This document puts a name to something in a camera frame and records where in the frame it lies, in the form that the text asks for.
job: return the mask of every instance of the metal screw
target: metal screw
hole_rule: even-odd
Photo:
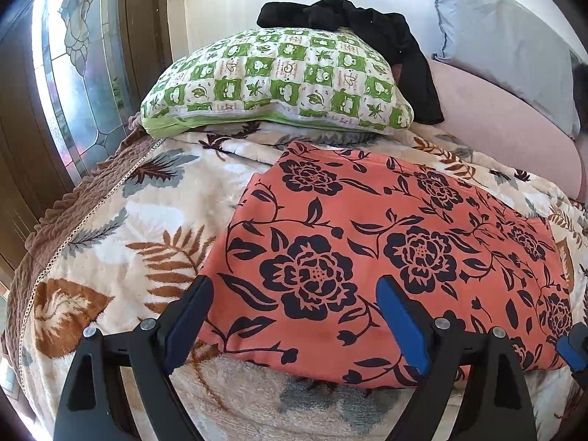
[[[83,329],[84,338],[92,338],[95,333],[96,333],[95,326],[86,326],[86,328]]]
[[[449,320],[446,318],[436,318],[435,326],[439,330],[449,330],[449,327],[451,327],[451,323],[449,323]]]
[[[506,332],[504,331],[504,329],[502,329],[499,326],[495,326],[492,329],[492,334],[496,337],[496,338],[504,338],[506,336]]]
[[[145,331],[153,330],[155,328],[156,323],[157,322],[155,322],[154,319],[147,318],[141,322],[141,330],[145,330]]]

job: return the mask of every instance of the coral pillowcase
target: coral pillowcase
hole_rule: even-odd
[[[376,304],[391,274],[434,318],[502,326],[524,369],[559,368],[561,273],[545,219],[424,166],[293,143],[251,180],[201,271],[215,296],[199,338],[299,376],[415,386]]]

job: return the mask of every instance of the green checkered pillow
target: green checkered pillow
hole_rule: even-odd
[[[348,30],[253,30],[180,58],[141,105],[153,137],[264,119],[305,128],[390,133],[413,110],[389,64]]]

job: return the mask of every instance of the fleece blanket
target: fleece blanket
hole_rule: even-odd
[[[267,171],[292,139],[434,168],[485,189],[527,218],[548,219],[570,293],[570,306],[558,308],[551,323],[570,312],[574,323],[584,319],[588,223],[550,182],[506,168],[427,126],[414,125],[393,137],[313,130],[292,135],[270,123],[219,129],[184,133],[144,150],[30,281],[30,296],[20,301],[25,310],[12,356],[18,357],[21,384],[49,431],[82,330],[90,324],[107,334],[131,330],[177,299],[201,269],[251,177]],[[14,344],[7,339],[7,345]],[[515,349],[522,365],[539,356],[522,342]],[[139,432],[155,439],[132,374],[125,371],[123,377]],[[226,440],[382,439],[412,392],[294,377],[232,359],[201,341],[171,380],[205,438]],[[527,384],[539,439],[549,439],[573,408],[577,390],[565,367],[529,373]],[[449,436],[462,388],[456,385],[438,439]]]

